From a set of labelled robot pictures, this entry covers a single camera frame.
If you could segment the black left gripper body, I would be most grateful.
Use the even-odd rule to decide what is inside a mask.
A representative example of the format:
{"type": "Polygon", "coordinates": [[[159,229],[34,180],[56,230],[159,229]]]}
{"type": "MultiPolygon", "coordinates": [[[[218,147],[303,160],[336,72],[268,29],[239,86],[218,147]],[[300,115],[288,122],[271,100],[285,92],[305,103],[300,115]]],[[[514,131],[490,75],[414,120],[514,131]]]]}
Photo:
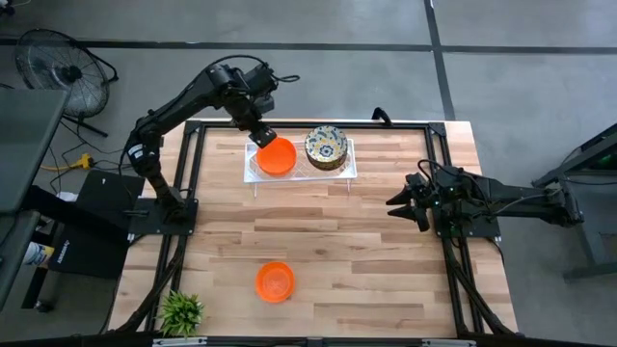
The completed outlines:
{"type": "Polygon", "coordinates": [[[243,94],[230,97],[230,115],[232,124],[241,131],[247,131],[249,137],[252,131],[269,126],[262,121],[262,113],[256,104],[243,94]]]}

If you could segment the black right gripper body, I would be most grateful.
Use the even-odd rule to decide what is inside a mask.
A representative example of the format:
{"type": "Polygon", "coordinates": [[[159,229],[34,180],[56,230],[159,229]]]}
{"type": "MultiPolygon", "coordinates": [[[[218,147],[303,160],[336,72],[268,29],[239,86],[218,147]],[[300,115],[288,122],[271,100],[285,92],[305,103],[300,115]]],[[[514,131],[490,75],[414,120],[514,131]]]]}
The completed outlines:
{"type": "Polygon", "coordinates": [[[436,206],[436,190],[421,173],[406,175],[407,189],[411,195],[412,217],[421,232],[430,228],[427,210],[436,206]]]}

